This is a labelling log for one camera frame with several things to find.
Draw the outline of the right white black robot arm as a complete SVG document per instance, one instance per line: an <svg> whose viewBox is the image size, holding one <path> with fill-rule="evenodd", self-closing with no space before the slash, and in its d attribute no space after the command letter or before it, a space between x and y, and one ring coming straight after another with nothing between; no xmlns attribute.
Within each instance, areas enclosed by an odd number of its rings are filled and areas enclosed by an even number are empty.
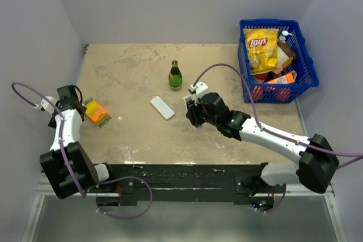
<svg viewBox="0 0 363 242"><path fill-rule="evenodd" d="M266 164L252 179L256 191L264 193L278 184L300 183L312 192L326 192L340 163L325 137L292 135L258 124L250 115L229 109L216 92L198 99L187 96L184 101L185 116L194 127L208 123L225 137L262 146L289 159L286 164Z"/></svg>

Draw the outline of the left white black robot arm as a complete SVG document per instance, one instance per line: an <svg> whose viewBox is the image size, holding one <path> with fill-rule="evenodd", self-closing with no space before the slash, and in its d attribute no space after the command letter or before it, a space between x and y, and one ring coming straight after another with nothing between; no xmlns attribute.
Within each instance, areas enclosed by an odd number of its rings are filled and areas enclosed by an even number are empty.
<svg viewBox="0 0 363 242"><path fill-rule="evenodd" d="M79 142L86 113L80 89L67 85L58 88L57 93L58 99L46 96L40 104L42 111L51 114L48 126L56 130L49 152L40 156L56 196L64 199L95 185L104 192L114 191L116 176L109 173L105 163L94 165Z"/></svg>

